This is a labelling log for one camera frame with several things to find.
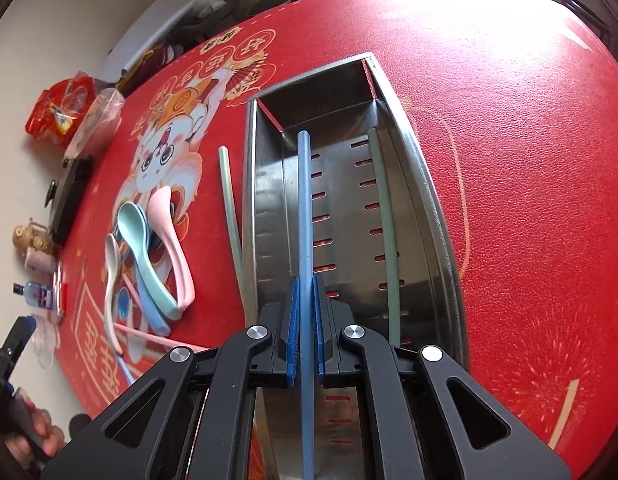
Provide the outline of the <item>blue chopstick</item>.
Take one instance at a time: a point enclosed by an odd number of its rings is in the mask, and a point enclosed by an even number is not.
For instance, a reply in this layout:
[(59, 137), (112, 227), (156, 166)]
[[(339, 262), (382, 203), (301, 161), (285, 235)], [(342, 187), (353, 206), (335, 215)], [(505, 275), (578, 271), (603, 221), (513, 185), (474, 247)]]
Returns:
[(297, 134), (298, 271), (301, 445), (303, 478), (315, 478), (315, 349), (313, 348), (313, 249), (311, 147), (307, 130)]

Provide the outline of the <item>pink spoon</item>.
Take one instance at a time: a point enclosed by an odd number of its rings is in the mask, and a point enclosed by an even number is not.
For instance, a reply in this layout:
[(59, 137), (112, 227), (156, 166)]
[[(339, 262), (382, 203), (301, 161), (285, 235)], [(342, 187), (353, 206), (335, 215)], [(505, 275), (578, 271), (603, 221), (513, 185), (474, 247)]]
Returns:
[(171, 217), (170, 186), (165, 185), (152, 193), (146, 216), (150, 228), (163, 242), (171, 260), (177, 290), (177, 307), (180, 311), (187, 310), (195, 299), (195, 287), (187, 258), (185, 258)]

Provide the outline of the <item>white spoon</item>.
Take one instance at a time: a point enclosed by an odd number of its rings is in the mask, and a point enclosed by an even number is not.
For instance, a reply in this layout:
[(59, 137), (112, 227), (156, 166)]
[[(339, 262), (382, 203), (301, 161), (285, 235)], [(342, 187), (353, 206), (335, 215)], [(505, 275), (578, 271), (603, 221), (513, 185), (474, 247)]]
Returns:
[(122, 356), (123, 350), (119, 344), (114, 323), (114, 296), (120, 274), (120, 255), (116, 237), (112, 233), (108, 233), (105, 237), (105, 268), (104, 328), (110, 348), (116, 356)]

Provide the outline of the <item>teal spoon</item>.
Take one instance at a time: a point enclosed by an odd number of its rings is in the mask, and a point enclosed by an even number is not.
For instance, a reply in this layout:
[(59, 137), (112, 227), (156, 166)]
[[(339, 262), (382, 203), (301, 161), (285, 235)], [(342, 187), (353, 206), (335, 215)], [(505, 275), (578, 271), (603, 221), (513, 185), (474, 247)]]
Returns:
[(147, 222), (141, 208), (136, 203), (124, 202), (117, 211), (116, 223), (121, 237), (131, 249), (136, 270), (140, 272), (152, 301), (166, 318), (179, 321), (182, 318), (182, 312), (177, 307), (175, 297), (160, 280), (150, 262), (147, 249)]

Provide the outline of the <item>light blue spoon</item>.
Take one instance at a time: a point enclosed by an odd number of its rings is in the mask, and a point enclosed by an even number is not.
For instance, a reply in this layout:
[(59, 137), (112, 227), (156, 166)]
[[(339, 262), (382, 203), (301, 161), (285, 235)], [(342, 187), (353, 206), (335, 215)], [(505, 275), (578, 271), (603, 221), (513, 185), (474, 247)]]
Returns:
[(143, 313), (143, 318), (152, 331), (161, 337), (169, 336), (171, 327), (149, 295), (140, 272), (135, 269), (131, 250), (125, 242), (121, 243), (120, 257), (122, 263), (121, 277), (131, 297)]

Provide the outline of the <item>green chopstick in tray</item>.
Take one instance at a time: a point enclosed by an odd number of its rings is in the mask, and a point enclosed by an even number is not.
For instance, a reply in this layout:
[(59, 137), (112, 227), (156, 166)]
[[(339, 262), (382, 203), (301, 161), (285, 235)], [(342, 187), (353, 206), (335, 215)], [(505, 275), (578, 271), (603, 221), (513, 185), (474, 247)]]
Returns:
[(400, 331), (400, 285), (398, 269), (398, 250), (393, 211), (391, 210), (390, 189), (385, 167), (379, 133), (375, 128), (367, 132), (370, 154), (374, 168), (377, 194), (379, 194), (379, 214), (383, 230), (385, 255), (387, 306), (388, 306), (388, 340), (393, 346), (399, 346)]

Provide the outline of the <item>stainless steel utensil tray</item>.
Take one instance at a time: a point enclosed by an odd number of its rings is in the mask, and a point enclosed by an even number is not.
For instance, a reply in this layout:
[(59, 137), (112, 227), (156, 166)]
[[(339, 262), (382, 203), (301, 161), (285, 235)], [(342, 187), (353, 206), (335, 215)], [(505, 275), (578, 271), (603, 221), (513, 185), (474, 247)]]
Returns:
[(298, 272), (297, 136), (311, 146), (313, 265), (353, 319), (389, 332), (381, 208), (393, 216), (399, 342), (469, 362), (460, 275), (443, 208), (407, 113), (374, 55), (343, 58), (248, 101), (243, 266), (248, 318)]

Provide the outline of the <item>small glass bottle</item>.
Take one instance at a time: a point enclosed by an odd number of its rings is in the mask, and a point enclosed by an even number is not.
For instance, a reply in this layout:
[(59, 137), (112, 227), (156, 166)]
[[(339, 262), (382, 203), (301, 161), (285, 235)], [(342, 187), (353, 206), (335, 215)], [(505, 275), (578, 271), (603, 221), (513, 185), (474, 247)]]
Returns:
[(24, 298), (31, 307), (52, 310), (53, 289), (38, 282), (28, 281), (26, 284), (13, 284), (13, 293)]

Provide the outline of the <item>green chopstick on table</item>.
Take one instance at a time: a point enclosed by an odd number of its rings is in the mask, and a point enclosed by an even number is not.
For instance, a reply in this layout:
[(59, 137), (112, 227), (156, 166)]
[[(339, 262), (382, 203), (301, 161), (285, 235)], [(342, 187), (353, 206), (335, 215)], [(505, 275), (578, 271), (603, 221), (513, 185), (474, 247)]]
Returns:
[(239, 224), (237, 223), (235, 200), (233, 194), (232, 175), (229, 150), (226, 146), (220, 146), (218, 150), (220, 178), (222, 188), (222, 198), (225, 214), (225, 223), (227, 224), (234, 273), (237, 286), (239, 286), (239, 296), (243, 310), (247, 312), (245, 295), (244, 295), (244, 272), (242, 261), (242, 243), (241, 234), (239, 234)]

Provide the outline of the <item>white cup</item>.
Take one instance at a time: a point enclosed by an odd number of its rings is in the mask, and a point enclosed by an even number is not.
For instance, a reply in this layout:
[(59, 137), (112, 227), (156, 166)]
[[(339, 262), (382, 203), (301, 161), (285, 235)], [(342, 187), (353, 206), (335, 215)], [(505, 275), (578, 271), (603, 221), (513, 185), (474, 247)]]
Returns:
[(57, 270), (57, 260), (43, 250), (29, 247), (24, 255), (24, 267), (32, 272), (53, 275)]

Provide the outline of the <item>brown teapot figurine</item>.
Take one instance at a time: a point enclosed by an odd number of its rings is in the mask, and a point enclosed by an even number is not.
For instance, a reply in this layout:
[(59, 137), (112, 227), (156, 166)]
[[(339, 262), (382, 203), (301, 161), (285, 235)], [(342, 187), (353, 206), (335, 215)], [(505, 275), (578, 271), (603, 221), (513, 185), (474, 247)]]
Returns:
[(44, 254), (53, 252), (53, 242), (47, 226), (40, 222), (29, 219), (27, 224), (15, 226), (12, 235), (12, 243), (18, 254), (25, 256), (29, 248), (33, 248)]

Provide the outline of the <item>plastic wrapped bowl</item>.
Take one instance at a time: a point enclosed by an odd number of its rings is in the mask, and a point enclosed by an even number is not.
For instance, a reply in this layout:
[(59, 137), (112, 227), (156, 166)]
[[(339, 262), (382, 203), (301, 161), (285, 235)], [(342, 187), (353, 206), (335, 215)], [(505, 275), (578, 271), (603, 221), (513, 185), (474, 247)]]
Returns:
[(64, 153), (66, 160), (100, 157), (115, 136), (126, 100), (115, 88), (102, 90), (92, 102)]

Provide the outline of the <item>red printed tablecloth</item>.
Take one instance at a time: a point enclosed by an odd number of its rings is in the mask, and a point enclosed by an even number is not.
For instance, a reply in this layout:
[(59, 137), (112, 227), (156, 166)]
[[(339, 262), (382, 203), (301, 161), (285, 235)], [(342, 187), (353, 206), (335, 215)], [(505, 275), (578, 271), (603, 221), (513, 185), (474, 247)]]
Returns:
[(299, 0), (183, 54), (131, 94), (62, 250), (59, 366), (87, 412), (124, 387), (103, 329), (118, 206), (172, 188), (196, 298), (171, 327), (211, 347), (252, 320), (225, 223), (229, 150), (243, 261), (248, 101), (377, 58), (431, 165), (458, 264), (472, 375), (577, 479), (618, 479), (618, 64), (550, 0)]

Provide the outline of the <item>red snack bag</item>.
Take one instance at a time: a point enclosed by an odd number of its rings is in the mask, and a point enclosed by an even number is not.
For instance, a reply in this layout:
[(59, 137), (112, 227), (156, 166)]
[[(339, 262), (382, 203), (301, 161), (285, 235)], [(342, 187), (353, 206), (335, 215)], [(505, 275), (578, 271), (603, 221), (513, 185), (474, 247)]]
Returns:
[(56, 82), (41, 92), (24, 131), (34, 140), (67, 148), (94, 99), (94, 80), (86, 73)]

